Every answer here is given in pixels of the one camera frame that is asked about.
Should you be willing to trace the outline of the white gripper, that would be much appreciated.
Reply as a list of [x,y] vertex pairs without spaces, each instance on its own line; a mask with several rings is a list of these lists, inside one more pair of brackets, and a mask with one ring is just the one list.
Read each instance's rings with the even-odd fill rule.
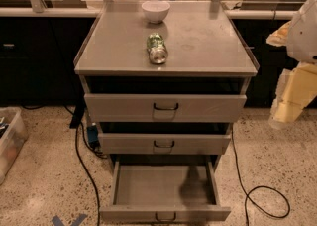
[[295,122],[317,97],[317,0],[306,0],[290,21],[270,34],[266,42],[286,45],[290,57],[301,61],[293,70],[280,75],[270,116],[272,128],[280,130]]

